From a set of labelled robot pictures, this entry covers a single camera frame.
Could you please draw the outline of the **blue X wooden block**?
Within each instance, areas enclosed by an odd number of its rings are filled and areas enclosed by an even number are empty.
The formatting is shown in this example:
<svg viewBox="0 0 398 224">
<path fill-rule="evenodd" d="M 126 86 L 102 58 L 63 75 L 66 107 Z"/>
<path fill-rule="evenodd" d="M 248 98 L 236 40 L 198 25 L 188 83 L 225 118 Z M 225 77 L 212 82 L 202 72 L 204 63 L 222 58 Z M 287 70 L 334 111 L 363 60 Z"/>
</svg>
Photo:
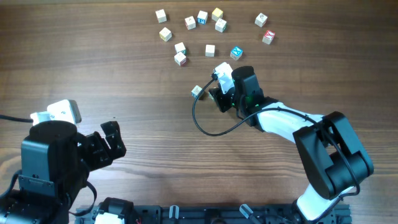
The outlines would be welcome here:
<svg viewBox="0 0 398 224">
<path fill-rule="evenodd" d="M 239 58 L 242 56 L 243 50 L 242 48 L 235 46 L 230 53 L 230 57 L 233 58 L 234 60 L 239 60 Z"/>
</svg>

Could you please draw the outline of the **wooden block blue Y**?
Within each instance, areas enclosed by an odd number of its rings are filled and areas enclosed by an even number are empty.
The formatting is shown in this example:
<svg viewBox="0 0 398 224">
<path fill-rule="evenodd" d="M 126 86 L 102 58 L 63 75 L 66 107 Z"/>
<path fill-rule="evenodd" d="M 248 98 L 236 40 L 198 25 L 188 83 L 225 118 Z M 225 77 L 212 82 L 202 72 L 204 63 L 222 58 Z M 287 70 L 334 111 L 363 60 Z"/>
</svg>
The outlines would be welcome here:
<svg viewBox="0 0 398 224">
<path fill-rule="evenodd" d="M 203 98 L 204 92 L 201 92 L 202 88 L 198 85 L 196 85 L 192 91 L 191 94 L 194 98 L 198 98 L 199 100 Z"/>
</svg>

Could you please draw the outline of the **plain wooden block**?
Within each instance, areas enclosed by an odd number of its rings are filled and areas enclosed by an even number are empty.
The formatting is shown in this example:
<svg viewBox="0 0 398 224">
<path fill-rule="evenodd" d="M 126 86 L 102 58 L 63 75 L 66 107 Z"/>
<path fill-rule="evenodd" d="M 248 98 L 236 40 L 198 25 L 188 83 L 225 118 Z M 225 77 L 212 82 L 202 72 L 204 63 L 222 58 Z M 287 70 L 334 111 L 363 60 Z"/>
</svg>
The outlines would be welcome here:
<svg viewBox="0 0 398 224">
<path fill-rule="evenodd" d="M 214 45 L 206 45 L 205 56 L 206 57 L 214 57 L 215 56 L 215 46 Z"/>
</svg>

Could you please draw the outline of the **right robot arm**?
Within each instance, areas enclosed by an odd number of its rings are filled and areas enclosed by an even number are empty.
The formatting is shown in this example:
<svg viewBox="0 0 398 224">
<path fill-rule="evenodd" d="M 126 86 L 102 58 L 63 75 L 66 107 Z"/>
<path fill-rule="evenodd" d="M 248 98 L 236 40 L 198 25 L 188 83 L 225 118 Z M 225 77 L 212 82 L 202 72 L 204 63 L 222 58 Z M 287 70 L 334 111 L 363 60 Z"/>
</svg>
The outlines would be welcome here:
<svg viewBox="0 0 398 224">
<path fill-rule="evenodd" d="M 343 113 L 304 113 L 264 96 L 252 66 L 232 69 L 224 62 L 211 77 L 218 86 L 209 93 L 221 112 L 235 108 L 243 123 L 296 145 L 309 181 L 294 203 L 302 221 L 319 222 L 345 197 L 359 194 L 360 183 L 373 174 L 373 162 Z"/>
</svg>

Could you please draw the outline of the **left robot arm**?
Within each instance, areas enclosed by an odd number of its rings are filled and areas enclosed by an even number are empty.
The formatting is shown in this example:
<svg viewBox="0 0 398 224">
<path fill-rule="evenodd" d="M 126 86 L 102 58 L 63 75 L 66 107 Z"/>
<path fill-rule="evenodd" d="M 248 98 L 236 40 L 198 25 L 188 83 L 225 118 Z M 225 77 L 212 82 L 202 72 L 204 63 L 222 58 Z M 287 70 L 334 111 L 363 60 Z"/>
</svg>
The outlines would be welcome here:
<svg viewBox="0 0 398 224">
<path fill-rule="evenodd" d="M 67 121 L 31 127 L 21 144 L 22 167 L 1 194 L 1 223 L 68 223 L 79 191 L 90 172 L 124 157 L 126 147 L 117 121 L 101 124 L 105 133 L 83 135 Z"/>
</svg>

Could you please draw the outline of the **red top wooden block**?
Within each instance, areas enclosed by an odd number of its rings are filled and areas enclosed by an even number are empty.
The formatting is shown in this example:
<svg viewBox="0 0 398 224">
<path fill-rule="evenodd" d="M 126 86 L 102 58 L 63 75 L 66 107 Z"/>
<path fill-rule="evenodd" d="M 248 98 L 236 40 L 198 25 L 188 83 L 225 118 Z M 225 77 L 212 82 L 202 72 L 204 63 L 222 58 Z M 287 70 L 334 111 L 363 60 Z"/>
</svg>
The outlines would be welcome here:
<svg viewBox="0 0 398 224">
<path fill-rule="evenodd" d="M 263 38 L 262 38 L 262 41 L 263 41 L 265 44 L 270 45 L 270 44 L 272 43 L 274 37 L 275 37 L 275 32 L 273 32 L 273 31 L 271 31 L 271 30 L 267 30 L 267 32 L 264 34 L 264 36 L 263 36 Z"/>
</svg>

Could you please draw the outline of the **wooden block green side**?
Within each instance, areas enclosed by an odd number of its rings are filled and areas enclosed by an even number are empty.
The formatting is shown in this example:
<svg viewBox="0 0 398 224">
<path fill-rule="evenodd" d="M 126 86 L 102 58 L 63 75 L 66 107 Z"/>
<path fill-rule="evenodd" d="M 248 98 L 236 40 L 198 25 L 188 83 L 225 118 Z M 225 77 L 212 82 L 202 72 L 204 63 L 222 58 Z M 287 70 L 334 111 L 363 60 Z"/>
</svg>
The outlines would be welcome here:
<svg viewBox="0 0 398 224">
<path fill-rule="evenodd" d="M 215 24 L 215 30 L 218 32 L 224 32 L 227 27 L 227 22 L 223 19 L 218 19 Z"/>
</svg>

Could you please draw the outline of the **wooden block red side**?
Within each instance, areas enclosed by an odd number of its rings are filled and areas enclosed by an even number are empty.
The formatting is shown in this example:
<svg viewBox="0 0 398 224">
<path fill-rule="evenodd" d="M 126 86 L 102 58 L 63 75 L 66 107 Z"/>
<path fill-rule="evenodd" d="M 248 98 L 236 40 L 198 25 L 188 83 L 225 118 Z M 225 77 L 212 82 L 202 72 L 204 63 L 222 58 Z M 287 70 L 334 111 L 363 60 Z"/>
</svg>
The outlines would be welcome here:
<svg viewBox="0 0 398 224">
<path fill-rule="evenodd" d="M 187 62 L 187 57 L 183 52 L 178 52 L 174 56 L 174 60 L 181 67 Z"/>
</svg>

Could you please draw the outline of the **wooden block far right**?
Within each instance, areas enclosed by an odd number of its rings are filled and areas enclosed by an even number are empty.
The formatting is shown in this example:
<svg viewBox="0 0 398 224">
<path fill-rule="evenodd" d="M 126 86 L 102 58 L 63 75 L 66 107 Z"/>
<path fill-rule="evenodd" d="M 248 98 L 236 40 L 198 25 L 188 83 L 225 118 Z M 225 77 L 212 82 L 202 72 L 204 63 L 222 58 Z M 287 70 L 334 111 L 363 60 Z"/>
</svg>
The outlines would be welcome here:
<svg viewBox="0 0 398 224">
<path fill-rule="evenodd" d="M 255 25 L 259 26 L 259 27 L 263 27 L 265 25 L 265 23 L 267 22 L 268 17 L 263 14 L 263 13 L 259 13 L 259 15 L 256 17 L 255 19 Z"/>
</svg>

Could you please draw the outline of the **yellow top wooden block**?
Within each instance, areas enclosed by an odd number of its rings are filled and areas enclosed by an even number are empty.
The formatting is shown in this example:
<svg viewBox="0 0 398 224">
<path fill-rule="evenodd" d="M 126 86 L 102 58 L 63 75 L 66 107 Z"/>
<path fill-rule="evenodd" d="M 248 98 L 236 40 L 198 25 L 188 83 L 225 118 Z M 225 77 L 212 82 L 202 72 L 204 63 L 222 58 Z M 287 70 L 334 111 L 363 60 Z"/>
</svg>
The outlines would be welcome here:
<svg viewBox="0 0 398 224">
<path fill-rule="evenodd" d="M 223 11 L 221 10 L 221 9 L 219 9 L 218 7 L 216 7 L 215 9 L 214 9 L 214 11 L 212 12 L 212 14 L 211 14 L 211 18 L 214 20 L 214 21 L 218 21 L 219 19 L 222 19 L 223 18 Z"/>
</svg>

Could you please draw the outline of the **wooden block blue side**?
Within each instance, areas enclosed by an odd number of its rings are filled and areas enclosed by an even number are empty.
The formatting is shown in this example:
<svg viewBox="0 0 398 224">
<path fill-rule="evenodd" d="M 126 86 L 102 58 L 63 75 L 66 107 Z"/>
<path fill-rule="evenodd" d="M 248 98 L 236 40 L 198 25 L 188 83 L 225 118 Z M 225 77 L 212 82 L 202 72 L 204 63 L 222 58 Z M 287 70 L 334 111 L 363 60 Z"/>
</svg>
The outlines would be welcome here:
<svg viewBox="0 0 398 224">
<path fill-rule="evenodd" d="M 199 24 L 206 24 L 208 13 L 206 11 L 199 11 L 197 15 L 197 21 Z"/>
</svg>

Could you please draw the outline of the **wooden block red letter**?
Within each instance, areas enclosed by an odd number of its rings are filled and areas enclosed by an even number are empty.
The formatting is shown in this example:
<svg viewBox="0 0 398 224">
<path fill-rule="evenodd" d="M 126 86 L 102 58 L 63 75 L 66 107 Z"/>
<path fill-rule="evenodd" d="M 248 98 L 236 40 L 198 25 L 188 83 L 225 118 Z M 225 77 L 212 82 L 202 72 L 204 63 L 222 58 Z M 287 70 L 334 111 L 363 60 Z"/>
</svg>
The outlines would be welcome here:
<svg viewBox="0 0 398 224">
<path fill-rule="evenodd" d="M 196 28 L 196 20 L 193 16 L 185 18 L 185 26 L 188 30 Z"/>
</svg>

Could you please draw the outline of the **wooden block yellow side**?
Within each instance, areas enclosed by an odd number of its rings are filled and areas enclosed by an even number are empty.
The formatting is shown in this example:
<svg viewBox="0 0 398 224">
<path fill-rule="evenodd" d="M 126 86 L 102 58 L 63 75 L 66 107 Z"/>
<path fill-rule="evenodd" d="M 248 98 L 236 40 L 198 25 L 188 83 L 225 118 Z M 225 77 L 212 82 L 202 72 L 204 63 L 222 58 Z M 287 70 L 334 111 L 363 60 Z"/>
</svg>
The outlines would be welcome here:
<svg viewBox="0 0 398 224">
<path fill-rule="evenodd" d="M 169 41 L 169 40 L 171 39 L 171 37 L 172 37 L 172 32 L 171 32 L 168 28 L 164 27 L 164 28 L 159 32 L 159 36 L 160 36 L 160 38 L 161 38 L 163 41 L 167 42 L 167 41 Z"/>
</svg>

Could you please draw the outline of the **wooden block top left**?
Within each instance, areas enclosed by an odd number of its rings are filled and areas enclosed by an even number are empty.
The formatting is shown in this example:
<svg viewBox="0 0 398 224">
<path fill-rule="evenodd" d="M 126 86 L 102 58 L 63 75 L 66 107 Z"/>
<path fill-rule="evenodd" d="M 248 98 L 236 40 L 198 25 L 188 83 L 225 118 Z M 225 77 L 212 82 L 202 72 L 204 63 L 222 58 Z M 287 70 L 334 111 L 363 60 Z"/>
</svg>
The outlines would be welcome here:
<svg viewBox="0 0 398 224">
<path fill-rule="evenodd" d="M 167 15 L 163 9 L 157 10 L 155 14 L 159 23 L 167 21 Z"/>
</svg>

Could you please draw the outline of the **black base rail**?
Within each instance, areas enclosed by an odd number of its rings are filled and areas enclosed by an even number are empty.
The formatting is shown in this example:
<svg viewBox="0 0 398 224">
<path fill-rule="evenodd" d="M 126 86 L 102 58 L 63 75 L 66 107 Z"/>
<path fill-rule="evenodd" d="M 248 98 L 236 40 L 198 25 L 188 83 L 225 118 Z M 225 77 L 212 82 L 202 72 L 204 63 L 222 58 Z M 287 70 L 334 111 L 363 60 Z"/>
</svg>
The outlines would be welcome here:
<svg viewBox="0 0 398 224">
<path fill-rule="evenodd" d="M 211 224 L 211 223 L 310 223 L 292 204 L 238 207 L 180 207 L 134 205 L 127 200 L 106 198 L 75 223 Z"/>
</svg>

